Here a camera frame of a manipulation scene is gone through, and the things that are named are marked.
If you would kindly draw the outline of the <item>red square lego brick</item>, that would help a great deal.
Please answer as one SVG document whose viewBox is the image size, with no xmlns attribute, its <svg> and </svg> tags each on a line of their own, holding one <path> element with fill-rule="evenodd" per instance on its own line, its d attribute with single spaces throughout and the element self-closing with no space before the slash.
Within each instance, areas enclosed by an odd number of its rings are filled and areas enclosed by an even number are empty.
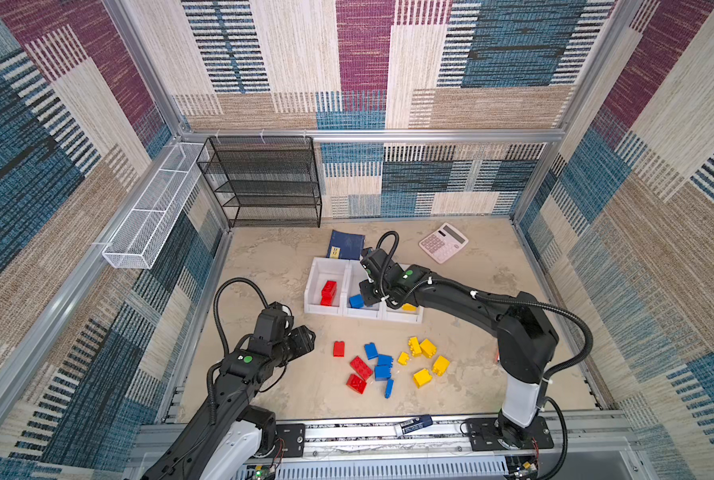
<svg viewBox="0 0 714 480">
<path fill-rule="evenodd" d="M 345 356 L 345 342 L 335 341 L 333 343 L 332 355 L 335 358 L 343 358 Z"/>
<path fill-rule="evenodd" d="M 354 392 L 362 395 L 367 387 L 367 382 L 357 374 L 351 374 L 346 381 L 346 385 Z"/>
</svg>

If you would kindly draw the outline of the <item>red long lego brick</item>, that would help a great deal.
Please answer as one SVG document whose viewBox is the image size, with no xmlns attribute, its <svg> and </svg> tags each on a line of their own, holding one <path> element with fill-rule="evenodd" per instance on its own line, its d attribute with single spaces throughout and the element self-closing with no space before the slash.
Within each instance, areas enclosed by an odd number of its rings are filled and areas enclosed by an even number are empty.
<svg viewBox="0 0 714 480">
<path fill-rule="evenodd" d="M 363 380 L 367 381 L 373 375 L 373 369 L 360 357 L 355 356 L 350 361 L 350 366 L 354 372 Z"/>
<path fill-rule="evenodd" d="M 337 292 L 337 282 L 327 281 L 321 290 L 321 294 L 325 296 L 333 296 Z"/>
</svg>

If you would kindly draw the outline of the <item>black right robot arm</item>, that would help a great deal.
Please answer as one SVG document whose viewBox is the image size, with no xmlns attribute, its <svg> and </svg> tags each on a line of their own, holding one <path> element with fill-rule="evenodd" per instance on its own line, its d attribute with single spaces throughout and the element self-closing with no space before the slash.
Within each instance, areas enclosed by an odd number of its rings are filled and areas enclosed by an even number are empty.
<svg viewBox="0 0 714 480">
<path fill-rule="evenodd" d="M 546 391 L 544 373 L 559 342 L 534 296 L 482 292 L 420 265 L 404 268 L 382 249 L 364 249 L 360 264 L 367 274 L 360 283 L 367 305 L 383 302 L 393 309 L 409 304 L 438 310 L 493 335 L 507 373 L 500 421 L 518 429 L 531 426 L 540 395 Z"/>
</svg>

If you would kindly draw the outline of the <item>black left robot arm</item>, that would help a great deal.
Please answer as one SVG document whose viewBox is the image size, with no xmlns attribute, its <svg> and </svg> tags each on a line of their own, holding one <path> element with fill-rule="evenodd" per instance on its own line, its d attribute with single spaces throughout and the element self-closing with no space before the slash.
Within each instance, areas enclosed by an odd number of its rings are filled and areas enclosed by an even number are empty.
<svg viewBox="0 0 714 480">
<path fill-rule="evenodd" d="M 245 348 L 227 354 L 206 380 L 207 397 L 144 479 L 229 479 L 255 455 L 275 447 L 276 417 L 251 402 L 277 368 L 314 349 L 315 333 L 296 327 L 274 302 L 259 314 Z"/>
</svg>

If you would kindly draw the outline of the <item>white right bin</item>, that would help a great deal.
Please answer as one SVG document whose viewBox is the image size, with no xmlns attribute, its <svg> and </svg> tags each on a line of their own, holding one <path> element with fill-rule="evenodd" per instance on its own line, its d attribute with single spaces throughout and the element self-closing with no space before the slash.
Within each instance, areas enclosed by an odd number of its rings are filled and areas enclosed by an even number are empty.
<svg viewBox="0 0 714 480">
<path fill-rule="evenodd" d="M 379 303 L 379 319 L 388 322 L 420 325 L 423 323 L 424 308 L 417 308 L 418 312 L 416 314 L 408 314 L 401 312 L 400 309 L 392 309 L 385 301 L 381 301 Z"/>
</svg>

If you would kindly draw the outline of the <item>white bin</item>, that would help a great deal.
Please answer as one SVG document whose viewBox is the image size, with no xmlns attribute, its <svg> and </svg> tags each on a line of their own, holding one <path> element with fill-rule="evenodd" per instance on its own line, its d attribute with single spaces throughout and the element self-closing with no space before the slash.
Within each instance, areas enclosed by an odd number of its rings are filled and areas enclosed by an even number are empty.
<svg viewBox="0 0 714 480">
<path fill-rule="evenodd" d="M 346 269 L 347 279 L 345 280 L 345 290 L 341 297 L 344 306 L 344 315 L 349 318 L 360 318 L 368 320 L 382 320 L 385 313 L 383 303 L 376 303 L 372 306 L 363 305 L 360 308 L 355 308 L 351 305 L 352 297 L 361 294 L 359 284 L 368 279 L 366 271 L 357 260 L 349 260 L 349 266 Z"/>
<path fill-rule="evenodd" d="M 304 291 L 304 312 L 306 314 L 344 316 L 350 275 L 349 260 L 314 258 Z M 322 305 L 322 290 L 329 281 L 336 284 L 334 299 L 331 305 Z"/>
<path fill-rule="evenodd" d="M 400 309 L 392 309 L 385 301 L 381 301 L 379 303 L 379 319 L 388 322 L 420 325 L 423 323 L 424 308 L 417 308 L 418 312 L 416 314 L 408 314 L 401 312 Z"/>
</svg>

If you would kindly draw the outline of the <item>white middle bin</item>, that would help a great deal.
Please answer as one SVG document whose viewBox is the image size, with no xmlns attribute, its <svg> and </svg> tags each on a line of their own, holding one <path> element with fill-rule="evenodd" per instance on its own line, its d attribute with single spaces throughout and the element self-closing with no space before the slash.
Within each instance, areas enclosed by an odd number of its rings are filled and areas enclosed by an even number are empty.
<svg viewBox="0 0 714 480">
<path fill-rule="evenodd" d="M 349 260 L 349 266 L 346 269 L 347 279 L 345 280 L 345 290 L 341 297 L 344 306 L 344 315 L 349 318 L 360 318 L 368 320 L 382 320 L 385 313 L 383 303 L 376 303 L 372 306 L 363 305 L 360 308 L 355 308 L 351 305 L 352 297 L 361 294 L 359 284 L 368 279 L 366 271 L 357 260 Z"/>
</svg>

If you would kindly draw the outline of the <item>pink calculator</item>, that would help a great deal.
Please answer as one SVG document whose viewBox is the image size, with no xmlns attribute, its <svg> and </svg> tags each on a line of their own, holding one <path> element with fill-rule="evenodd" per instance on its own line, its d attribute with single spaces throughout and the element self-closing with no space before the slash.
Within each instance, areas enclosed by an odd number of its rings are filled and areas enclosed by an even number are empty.
<svg viewBox="0 0 714 480">
<path fill-rule="evenodd" d="M 469 243 L 469 239 L 449 223 L 419 241 L 419 247 L 438 264 L 444 264 L 460 253 Z"/>
</svg>

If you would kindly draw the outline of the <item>white left bin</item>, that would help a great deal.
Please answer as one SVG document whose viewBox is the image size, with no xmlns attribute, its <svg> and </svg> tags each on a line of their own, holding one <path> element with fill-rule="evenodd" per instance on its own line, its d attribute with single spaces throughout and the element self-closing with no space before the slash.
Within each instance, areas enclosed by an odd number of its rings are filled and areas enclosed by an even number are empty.
<svg viewBox="0 0 714 480">
<path fill-rule="evenodd" d="M 306 314 L 344 316 L 350 275 L 349 260 L 314 258 L 304 291 L 304 312 Z M 322 290 L 329 281 L 336 284 L 334 299 L 331 305 L 322 305 Z"/>
</svg>

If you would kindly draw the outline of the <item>yellow long lego brick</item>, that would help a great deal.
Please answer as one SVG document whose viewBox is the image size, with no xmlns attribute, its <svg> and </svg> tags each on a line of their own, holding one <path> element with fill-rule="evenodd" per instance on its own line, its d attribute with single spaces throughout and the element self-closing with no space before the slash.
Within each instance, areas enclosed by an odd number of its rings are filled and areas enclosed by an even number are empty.
<svg viewBox="0 0 714 480">
<path fill-rule="evenodd" d="M 409 352 L 412 357 L 418 357 L 422 354 L 420 342 L 417 337 L 411 337 L 408 341 Z"/>
</svg>

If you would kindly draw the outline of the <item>blue notebook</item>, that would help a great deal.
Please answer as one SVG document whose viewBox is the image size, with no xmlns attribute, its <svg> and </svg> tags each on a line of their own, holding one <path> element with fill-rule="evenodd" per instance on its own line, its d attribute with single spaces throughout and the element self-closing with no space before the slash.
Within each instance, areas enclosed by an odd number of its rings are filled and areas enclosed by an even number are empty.
<svg viewBox="0 0 714 480">
<path fill-rule="evenodd" d="M 333 230 L 325 257 L 340 260 L 359 260 L 364 248 L 364 235 Z"/>
</svg>

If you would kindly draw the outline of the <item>blue flat lego brick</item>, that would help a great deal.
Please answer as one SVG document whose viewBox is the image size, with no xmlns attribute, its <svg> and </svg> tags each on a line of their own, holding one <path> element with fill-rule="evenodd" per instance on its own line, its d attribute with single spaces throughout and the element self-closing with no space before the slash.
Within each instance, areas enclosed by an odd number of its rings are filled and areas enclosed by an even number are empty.
<svg viewBox="0 0 714 480">
<path fill-rule="evenodd" d="M 387 381 L 391 379 L 391 369 L 389 365 L 378 365 L 374 370 L 374 377 L 378 381 Z"/>
</svg>

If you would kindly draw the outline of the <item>blue thin lego brick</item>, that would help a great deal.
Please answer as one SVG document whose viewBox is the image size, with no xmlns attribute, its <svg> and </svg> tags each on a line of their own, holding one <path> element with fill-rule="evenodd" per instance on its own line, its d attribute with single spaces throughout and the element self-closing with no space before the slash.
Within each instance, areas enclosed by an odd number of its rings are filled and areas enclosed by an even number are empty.
<svg viewBox="0 0 714 480">
<path fill-rule="evenodd" d="M 392 392 L 393 392 L 393 387 L 394 387 L 394 380 L 388 379 L 386 381 L 385 392 L 384 392 L 384 397 L 386 399 L 389 399 L 391 397 Z"/>
</svg>

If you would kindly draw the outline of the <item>blue label tag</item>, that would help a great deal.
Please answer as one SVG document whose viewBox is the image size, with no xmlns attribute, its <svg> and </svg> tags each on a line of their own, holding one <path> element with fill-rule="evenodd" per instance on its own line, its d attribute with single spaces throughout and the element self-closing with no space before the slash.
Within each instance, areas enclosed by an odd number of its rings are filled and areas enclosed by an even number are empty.
<svg viewBox="0 0 714 480">
<path fill-rule="evenodd" d="M 394 426 L 395 435 L 398 437 L 409 435 L 418 430 L 433 425 L 433 418 L 429 414 L 420 415 L 397 423 Z"/>
</svg>

